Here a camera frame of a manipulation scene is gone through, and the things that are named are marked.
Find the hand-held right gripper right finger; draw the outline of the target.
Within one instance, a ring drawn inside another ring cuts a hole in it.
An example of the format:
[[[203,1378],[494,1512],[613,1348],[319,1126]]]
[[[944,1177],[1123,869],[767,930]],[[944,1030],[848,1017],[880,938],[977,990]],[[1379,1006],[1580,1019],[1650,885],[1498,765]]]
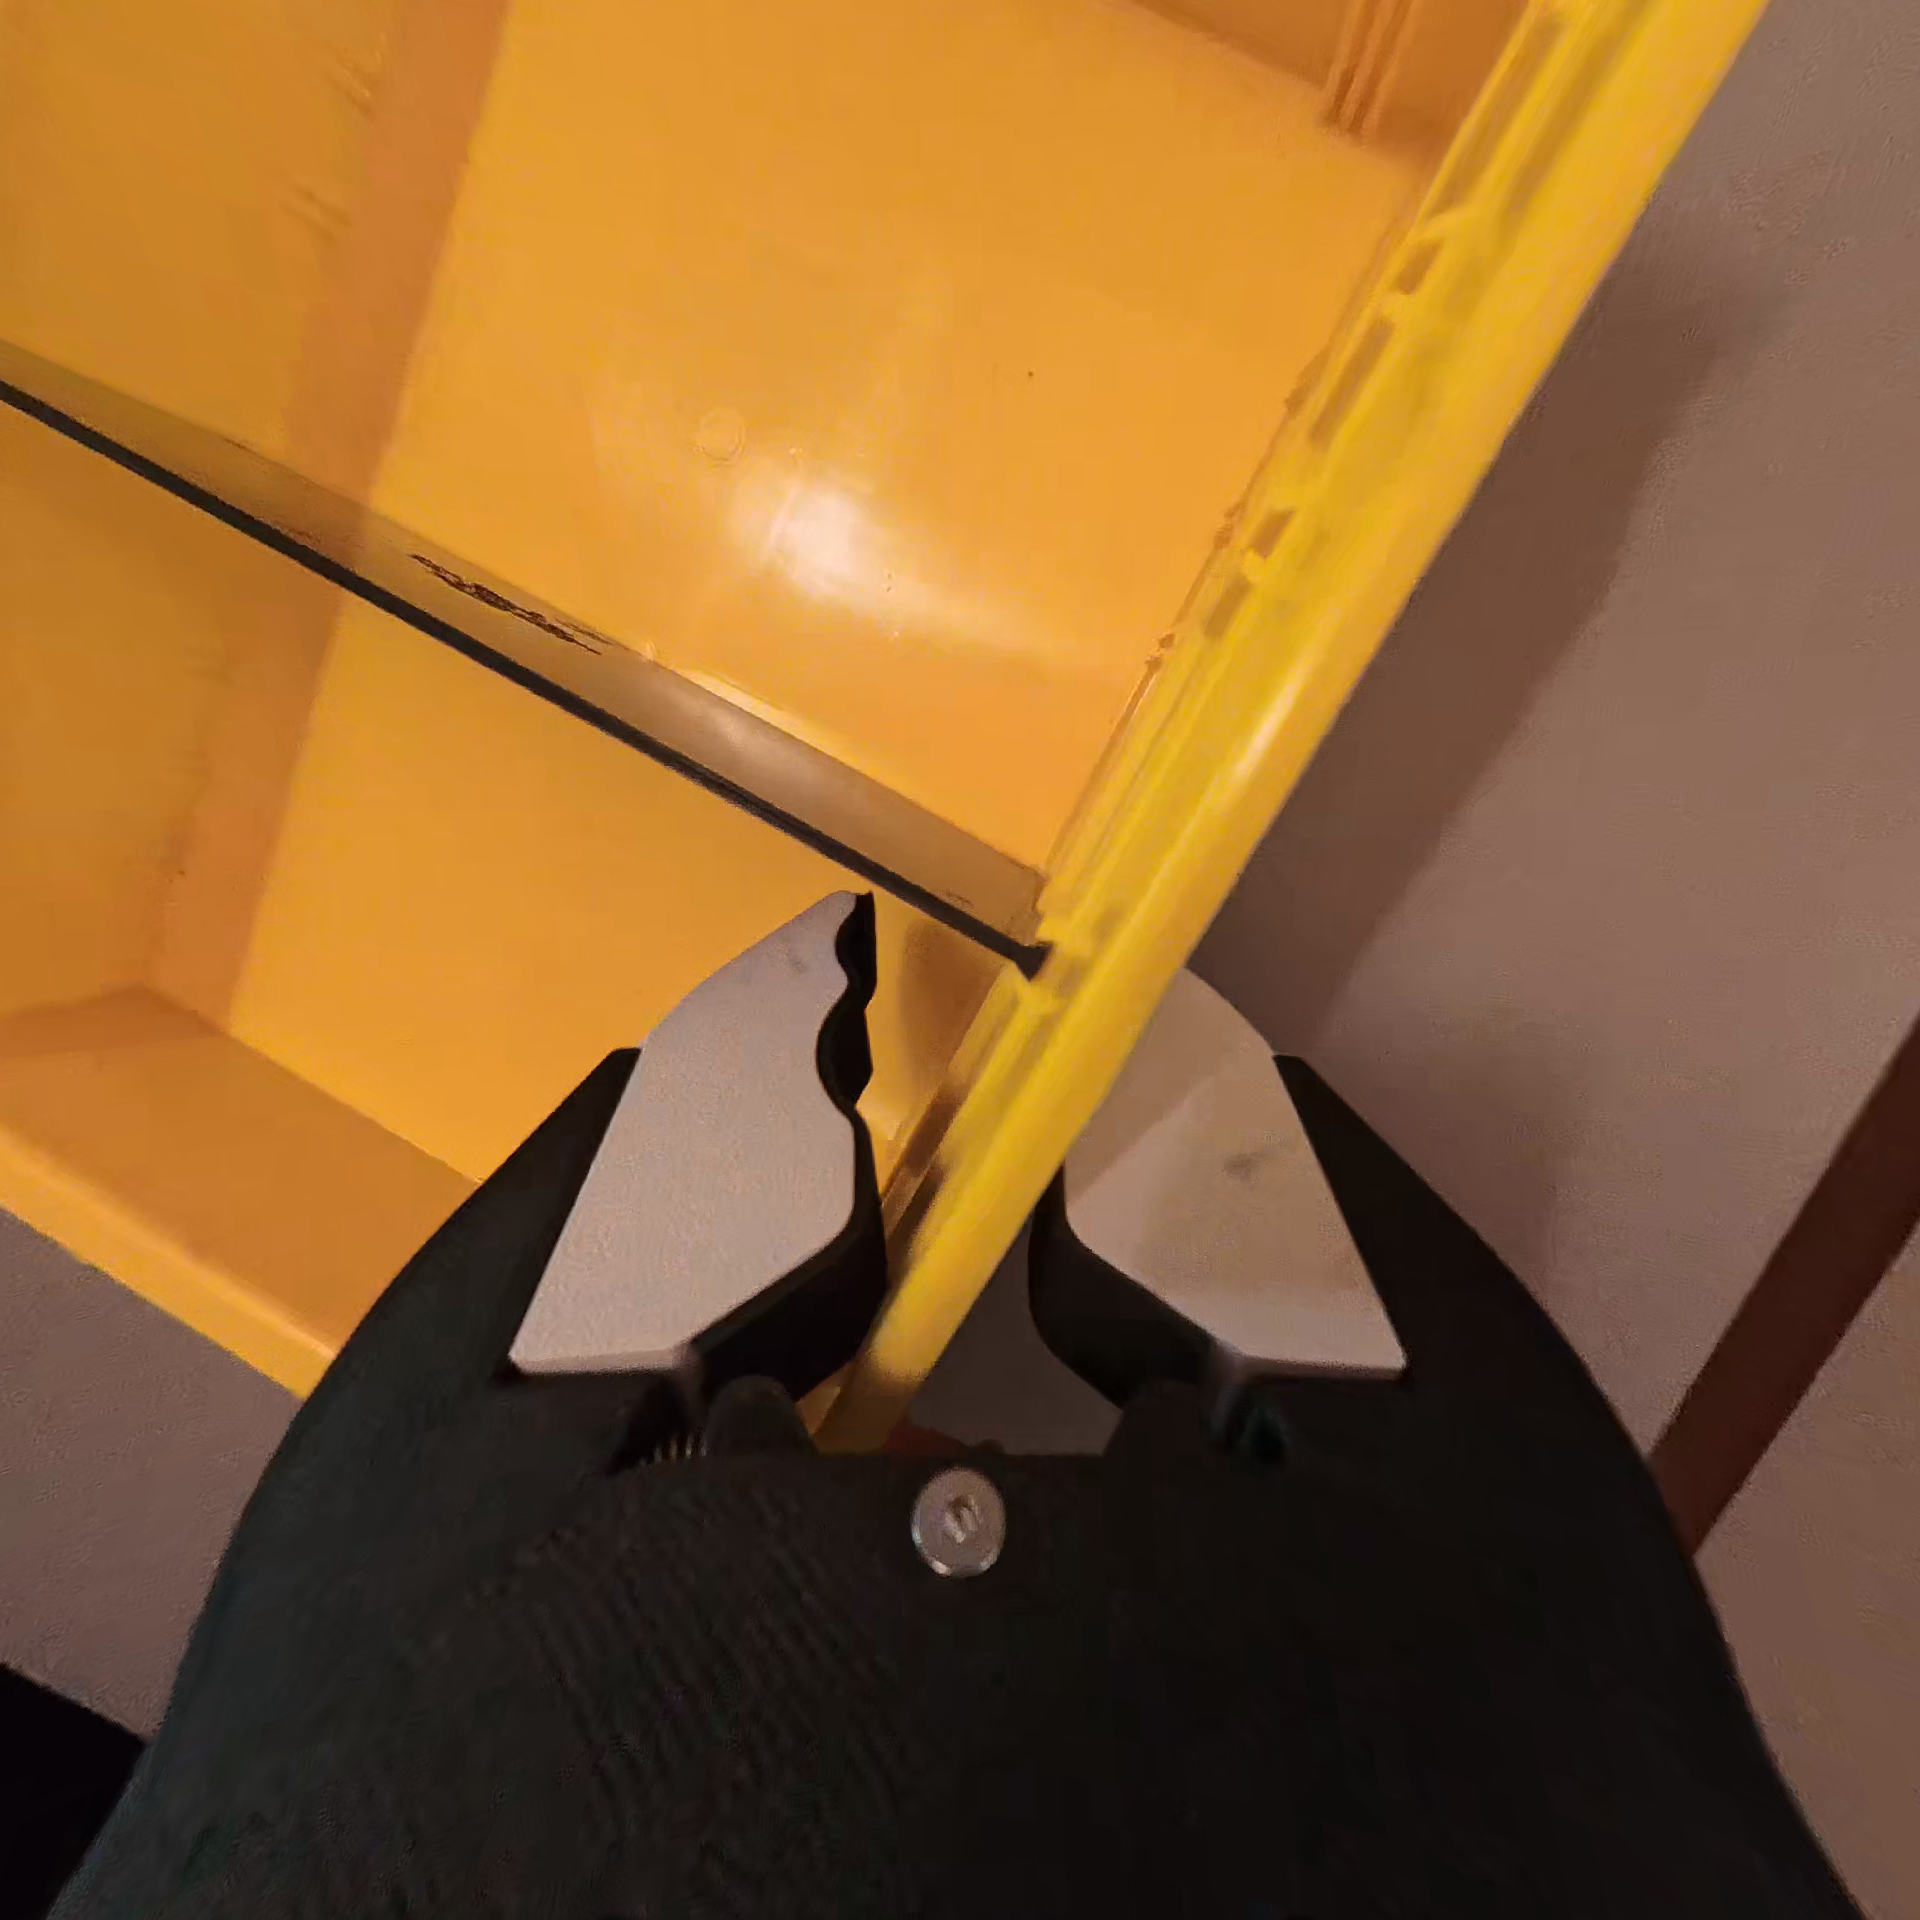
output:
[[[1044,1348],[1108,1403],[1402,1382],[1405,1344],[1259,1033],[1176,973],[1030,1226]]]

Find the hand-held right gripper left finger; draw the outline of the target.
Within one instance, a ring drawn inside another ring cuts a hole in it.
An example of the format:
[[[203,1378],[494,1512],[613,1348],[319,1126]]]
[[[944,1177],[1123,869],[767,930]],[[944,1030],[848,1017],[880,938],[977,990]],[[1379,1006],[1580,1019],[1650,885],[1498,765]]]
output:
[[[887,1243],[871,1080],[874,898],[828,893],[691,986],[626,1083],[509,1344],[520,1378],[737,1382],[793,1403],[858,1353]]]

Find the yellow plastic bin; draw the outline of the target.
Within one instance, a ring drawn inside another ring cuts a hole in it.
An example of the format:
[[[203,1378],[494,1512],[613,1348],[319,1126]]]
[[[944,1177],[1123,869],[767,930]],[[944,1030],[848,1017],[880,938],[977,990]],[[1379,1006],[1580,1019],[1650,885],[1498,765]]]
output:
[[[4,2],[4,344],[1041,874],[890,898],[871,1442],[1764,2]],[[4,1211],[290,1392],[863,874],[4,404]]]

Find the dark bin divider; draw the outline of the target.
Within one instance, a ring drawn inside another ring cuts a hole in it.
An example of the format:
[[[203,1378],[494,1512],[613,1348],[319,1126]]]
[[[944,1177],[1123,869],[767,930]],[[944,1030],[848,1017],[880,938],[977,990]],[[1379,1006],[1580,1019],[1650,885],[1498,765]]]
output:
[[[1039,977],[1041,874],[796,728],[268,455],[4,344],[4,404]]]

